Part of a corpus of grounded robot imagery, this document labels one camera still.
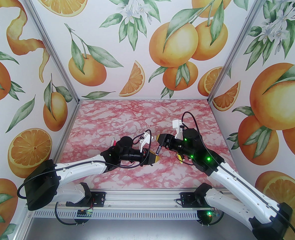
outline black cable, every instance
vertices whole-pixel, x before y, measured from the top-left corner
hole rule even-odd
[[[57,219],[60,223],[62,223],[62,224],[64,224],[64,225],[67,225],[67,226],[73,226],[73,225],[79,225],[79,224],[81,224],[81,223],[77,223],[77,222],[75,222],[75,223],[67,223],[67,222],[62,221],[62,220],[59,218],[59,216],[58,216],[58,211],[57,211],[58,203],[59,203],[59,202],[56,202],[56,204],[55,204],[54,213],[55,213],[55,217],[56,217],[56,219]]]
[[[184,164],[186,164],[186,165],[188,165],[188,166],[193,166],[192,163],[187,163],[187,162],[184,162],[184,161],[180,160],[180,159],[178,158],[178,156],[177,156],[177,153],[175,154],[175,157],[176,157],[176,159],[178,159],[178,161],[180,161],[180,162],[182,162],[182,163],[184,163]]]
[[[194,120],[194,124],[195,124],[195,127],[196,127],[196,130],[197,132],[199,133],[199,137],[200,137],[200,140],[202,142],[202,144],[204,145],[205,149],[207,150],[207,152],[209,153],[209,155],[212,157],[212,159],[219,165],[219,167],[221,167],[226,173],[228,173],[229,175],[231,175],[231,177],[233,178],[236,178],[236,180],[238,182],[240,182],[243,186],[245,186],[252,194],[254,194],[258,199],[260,199],[267,207],[270,207],[276,214],[280,215],[282,217],[282,219],[284,219],[288,226],[293,230],[294,234],[295,234],[295,228],[293,227],[293,225],[290,223],[290,221],[284,217],[277,209],[275,209],[272,205],[269,205],[269,203],[267,201],[265,201],[260,195],[258,195],[253,189],[251,189],[247,184],[245,184],[242,180],[240,180],[238,177],[236,177],[233,173],[229,172],[227,169],[225,169],[214,157],[213,155],[210,153],[210,151],[208,150],[207,146],[205,145],[204,141],[202,140],[202,137],[201,137],[201,134],[200,134],[200,131],[199,131],[199,127],[198,127],[198,124],[197,124],[197,121],[194,117],[194,115],[189,112],[189,111],[185,111],[182,115],[182,122],[183,122],[183,118],[184,118],[184,115],[185,114],[190,114],[191,117],[193,118]]]

